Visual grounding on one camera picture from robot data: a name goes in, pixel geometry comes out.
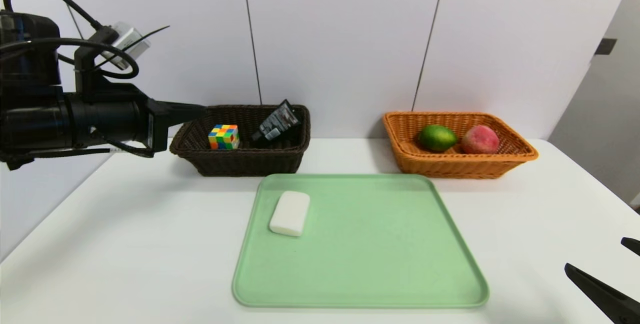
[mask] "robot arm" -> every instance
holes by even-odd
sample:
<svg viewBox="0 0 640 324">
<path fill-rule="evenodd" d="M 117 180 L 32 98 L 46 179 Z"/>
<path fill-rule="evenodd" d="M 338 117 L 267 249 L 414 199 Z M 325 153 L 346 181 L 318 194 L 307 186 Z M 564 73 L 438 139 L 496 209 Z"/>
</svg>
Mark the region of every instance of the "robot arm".
<svg viewBox="0 0 640 324">
<path fill-rule="evenodd" d="M 134 78 L 139 68 L 128 53 L 112 46 L 121 37 L 64 0 L 90 21 L 96 32 L 88 39 L 61 39 L 48 18 L 12 11 L 4 0 L 0 11 L 0 160 L 9 169 L 39 157 L 66 157 L 108 152 L 88 149 L 111 144 L 143 157 L 167 149 L 169 126 L 204 114 L 200 105 L 156 101 L 133 84 L 106 79 Z M 57 54 L 60 46 L 80 46 L 73 59 Z M 110 53 L 131 66 L 129 73 L 99 69 L 96 57 Z M 58 60 L 73 63 L 75 93 L 60 86 Z M 138 141 L 133 148 L 123 141 Z"/>
</svg>

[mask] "white wall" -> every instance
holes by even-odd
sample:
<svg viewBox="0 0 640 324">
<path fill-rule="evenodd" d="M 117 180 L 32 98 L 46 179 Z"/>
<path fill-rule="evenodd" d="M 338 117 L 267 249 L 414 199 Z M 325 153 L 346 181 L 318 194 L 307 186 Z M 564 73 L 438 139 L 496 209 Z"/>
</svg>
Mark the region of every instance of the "white wall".
<svg viewBox="0 0 640 324">
<path fill-rule="evenodd" d="M 246 0 L 74 0 L 103 25 L 125 21 L 152 36 L 131 80 L 156 100 L 259 104 Z M 93 32 L 80 23 L 85 35 Z"/>
<path fill-rule="evenodd" d="M 438 0 L 248 0 L 262 99 L 311 112 L 314 137 L 384 136 L 411 110 Z"/>
<path fill-rule="evenodd" d="M 594 57 L 549 141 L 640 206 L 640 0 L 622 0 L 606 36 L 617 45 Z"/>
<path fill-rule="evenodd" d="M 485 111 L 546 138 L 620 0 L 440 0 L 416 110 Z"/>
<path fill-rule="evenodd" d="M 132 80 L 150 96 L 260 102 L 246 0 L 76 1 L 105 25 L 127 21 L 142 32 L 171 25 L 150 39 L 141 75 Z M 423 64 L 436 3 L 249 0 L 264 102 L 308 105 L 316 137 L 377 136 L 384 111 L 411 109 L 422 70 L 416 109 L 484 110 L 526 136 L 546 137 L 619 0 L 440 0 Z M 75 36 L 58 0 L 16 0 L 14 7 L 49 16 L 64 36 Z M 80 25 L 89 35 L 87 23 Z M 63 79 L 73 89 L 68 70 Z M 69 159 L 73 166 L 42 160 L 4 173 L 7 248 L 103 158 Z M 5 235 L 9 222 L 13 236 Z"/>
<path fill-rule="evenodd" d="M 11 0 L 16 12 L 52 19 L 64 37 L 78 37 L 71 16 L 60 0 Z M 72 56 L 73 48 L 60 52 Z M 66 91 L 75 89 L 73 68 L 61 64 L 60 76 Z M 0 202 L 2 224 L 0 260 L 14 249 L 66 196 L 106 160 L 108 155 L 36 160 L 18 171 L 2 164 Z"/>
</svg>

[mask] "green tray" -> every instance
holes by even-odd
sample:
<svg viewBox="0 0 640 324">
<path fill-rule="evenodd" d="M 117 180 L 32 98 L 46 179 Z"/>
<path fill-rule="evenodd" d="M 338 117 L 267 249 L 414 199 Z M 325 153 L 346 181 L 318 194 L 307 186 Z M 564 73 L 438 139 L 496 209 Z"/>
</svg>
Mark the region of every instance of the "green tray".
<svg viewBox="0 0 640 324">
<path fill-rule="evenodd" d="M 269 230 L 287 190 L 311 197 L 300 237 Z M 233 277 L 243 305 L 466 308 L 489 298 L 424 176 L 274 174 L 255 199 Z"/>
</svg>

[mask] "white table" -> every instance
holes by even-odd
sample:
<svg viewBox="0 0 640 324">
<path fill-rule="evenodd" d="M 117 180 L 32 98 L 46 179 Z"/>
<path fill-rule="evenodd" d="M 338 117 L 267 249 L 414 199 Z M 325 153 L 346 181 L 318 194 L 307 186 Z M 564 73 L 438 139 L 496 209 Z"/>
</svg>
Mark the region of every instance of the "white table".
<svg viewBox="0 0 640 324">
<path fill-rule="evenodd" d="M 247 308 L 231 278 L 260 178 L 114 155 L 2 264 L 2 324 L 608 323 L 571 262 L 640 299 L 640 216 L 546 141 L 498 180 L 434 180 L 489 282 L 473 310 Z M 300 173 L 392 173 L 386 140 L 313 139 Z"/>
</svg>

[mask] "orange wicker basket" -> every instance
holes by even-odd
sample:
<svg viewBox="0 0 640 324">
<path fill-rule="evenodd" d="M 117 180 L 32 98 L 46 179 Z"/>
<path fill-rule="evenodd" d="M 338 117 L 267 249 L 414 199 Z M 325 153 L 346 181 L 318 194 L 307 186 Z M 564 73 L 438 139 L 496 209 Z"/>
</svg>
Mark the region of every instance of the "orange wicker basket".
<svg viewBox="0 0 640 324">
<path fill-rule="evenodd" d="M 398 167 L 404 173 L 432 178 L 498 178 L 538 152 L 496 116 L 482 112 L 388 112 L 384 126 Z M 460 144 L 443 153 L 423 149 L 418 134 L 427 125 L 443 125 L 461 138 L 475 125 L 487 125 L 500 139 L 496 154 L 465 154 Z"/>
</svg>

